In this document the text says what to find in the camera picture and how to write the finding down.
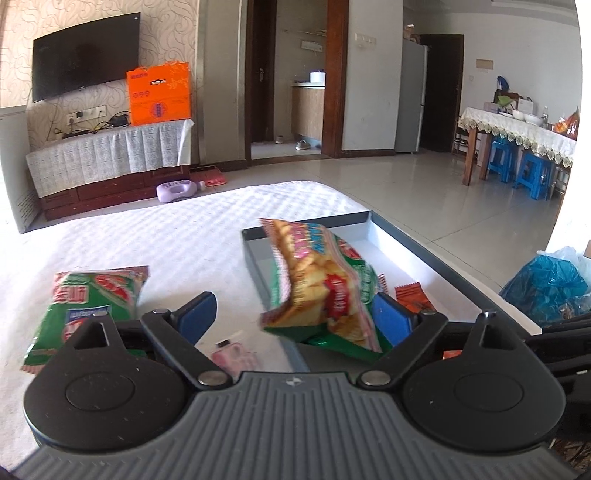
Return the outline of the orange snack packet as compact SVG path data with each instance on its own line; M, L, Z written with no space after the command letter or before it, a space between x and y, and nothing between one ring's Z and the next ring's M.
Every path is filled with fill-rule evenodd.
M407 308L408 311L420 313L427 310L436 310L419 282L397 286L394 288L394 296L396 296L397 302Z

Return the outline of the large shrimp chips bag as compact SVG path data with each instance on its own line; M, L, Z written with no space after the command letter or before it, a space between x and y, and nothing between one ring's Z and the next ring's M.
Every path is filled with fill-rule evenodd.
M263 330L366 363L392 350L373 313L379 276L353 246L318 223L260 223L274 262Z

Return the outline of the small green shrimp chips bag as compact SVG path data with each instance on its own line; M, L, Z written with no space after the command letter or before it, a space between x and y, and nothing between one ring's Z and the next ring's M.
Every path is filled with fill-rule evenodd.
M115 321L136 317L147 266L57 273L51 302L24 357L21 370L39 373L51 357L89 318L108 314Z

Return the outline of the pink small candy packet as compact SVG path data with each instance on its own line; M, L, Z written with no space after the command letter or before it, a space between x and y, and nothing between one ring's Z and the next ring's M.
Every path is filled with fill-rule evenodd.
M229 339L217 343L214 352L211 353L211 360L235 380L243 372L259 369L256 354L242 342Z

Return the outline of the purple detergent bottle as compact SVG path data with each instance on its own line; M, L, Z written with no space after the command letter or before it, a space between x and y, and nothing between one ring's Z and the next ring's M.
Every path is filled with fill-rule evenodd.
M198 192L204 191L204 181L177 180L159 184L156 187L156 197L162 204L191 198Z

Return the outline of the blue plastic bag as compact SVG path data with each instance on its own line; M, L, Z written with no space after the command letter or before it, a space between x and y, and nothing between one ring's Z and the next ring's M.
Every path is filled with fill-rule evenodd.
M541 327L590 313L590 258L572 247L540 251L499 295Z

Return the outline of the dark red TV cabinet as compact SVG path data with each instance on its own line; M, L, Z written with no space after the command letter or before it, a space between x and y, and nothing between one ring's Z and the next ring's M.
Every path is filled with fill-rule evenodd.
M177 180L205 181L198 166L166 167L93 182L40 199L47 220L55 220L156 196L156 187Z

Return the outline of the white lace cabinet cloth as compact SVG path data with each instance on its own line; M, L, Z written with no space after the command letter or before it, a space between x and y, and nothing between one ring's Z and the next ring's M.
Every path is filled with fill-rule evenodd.
M39 197L191 161L190 119L106 129L57 141L26 156Z

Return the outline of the blue plastic stool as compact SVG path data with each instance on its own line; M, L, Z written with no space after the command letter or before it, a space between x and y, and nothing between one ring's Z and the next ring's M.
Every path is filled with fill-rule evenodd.
M517 170L514 189L525 187L534 200L549 200L555 172L555 163L549 159L525 152Z
M514 142L495 136L491 143L487 171L499 175L503 183L509 183L515 177L517 151Z

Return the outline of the dining table with lace cloth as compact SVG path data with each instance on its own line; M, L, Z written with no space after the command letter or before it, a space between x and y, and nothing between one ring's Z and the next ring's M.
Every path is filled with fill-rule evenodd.
M471 185L477 163L480 163L479 178L486 179L494 136L508 138L522 150L551 160L566 171L573 165L575 140L525 121L468 107L459 117L457 125L468 132L468 152L462 179L465 186Z

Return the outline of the orange gift box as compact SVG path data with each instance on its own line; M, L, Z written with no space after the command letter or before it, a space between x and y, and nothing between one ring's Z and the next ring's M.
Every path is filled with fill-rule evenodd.
M173 61L126 73L133 126L190 119L190 70Z

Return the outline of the white chest freezer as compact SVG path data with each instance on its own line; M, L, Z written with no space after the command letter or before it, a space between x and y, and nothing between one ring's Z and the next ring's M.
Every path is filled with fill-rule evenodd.
M1 228L23 234L40 213L26 156L30 153L26 107L1 109Z

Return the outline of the grey refrigerator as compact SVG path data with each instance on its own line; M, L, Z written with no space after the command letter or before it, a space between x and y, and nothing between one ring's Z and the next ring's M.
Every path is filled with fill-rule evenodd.
M417 153L420 146L425 103L428 47L403 41L399 114L394 149Z

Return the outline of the black wall television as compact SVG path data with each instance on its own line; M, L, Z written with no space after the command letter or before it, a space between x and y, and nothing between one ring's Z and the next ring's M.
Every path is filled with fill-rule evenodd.
M32 49L32 100L123 80L139 65L141 14L118 15L39 37Z

